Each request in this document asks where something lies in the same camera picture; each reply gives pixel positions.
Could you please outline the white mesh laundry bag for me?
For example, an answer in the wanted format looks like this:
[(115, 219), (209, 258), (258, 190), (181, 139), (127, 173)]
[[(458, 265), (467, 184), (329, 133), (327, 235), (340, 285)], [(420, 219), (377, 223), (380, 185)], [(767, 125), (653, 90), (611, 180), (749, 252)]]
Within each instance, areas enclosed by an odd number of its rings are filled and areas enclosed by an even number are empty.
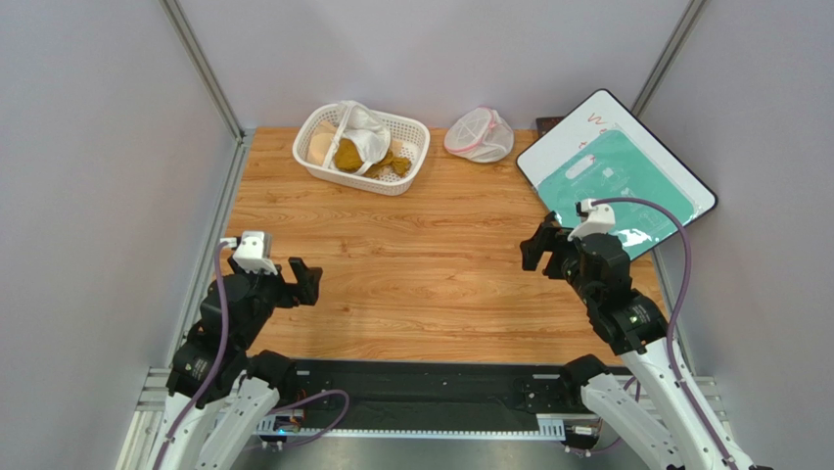
[(448, 153), (477, 164), (503, 160), (514, 144), (513, 129), (489, 107), (478, 107), (461, 117), (447, 130), (443, 140)]

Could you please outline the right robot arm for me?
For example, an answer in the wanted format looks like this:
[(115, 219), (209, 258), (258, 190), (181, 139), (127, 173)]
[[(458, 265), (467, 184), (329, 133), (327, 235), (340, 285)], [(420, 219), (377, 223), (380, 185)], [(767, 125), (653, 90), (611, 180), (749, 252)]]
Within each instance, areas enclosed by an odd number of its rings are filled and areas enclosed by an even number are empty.
[(624, 363), (653, 402), (657, 417), (627, 393), (593, 354), (565, 364), (560, 384), (572, 401), (597, 414), (651, 469), (754, 469), (731, 438), (670, 343), (659, 307), (632, 286), (631, 260), (610, 234), (608, 206), (581, 211), (577, 228), (549, 213), (521, 243), (522, 267), (563, 280), (586, 307), (593, 331)]

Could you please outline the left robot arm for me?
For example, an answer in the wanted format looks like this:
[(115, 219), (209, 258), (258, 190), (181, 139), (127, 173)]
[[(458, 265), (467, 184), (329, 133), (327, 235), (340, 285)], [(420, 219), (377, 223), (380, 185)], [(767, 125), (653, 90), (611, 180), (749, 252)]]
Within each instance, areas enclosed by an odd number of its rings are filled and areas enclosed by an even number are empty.
[(229, 265), (173, 356), (149, 469), (228, 469), (266, 413), (301, 395), (295, 360), (248, 350), (275, 309), (317, 303), (322, 268), (290, 258), (296, 279), (288, 282), (279, 271)]

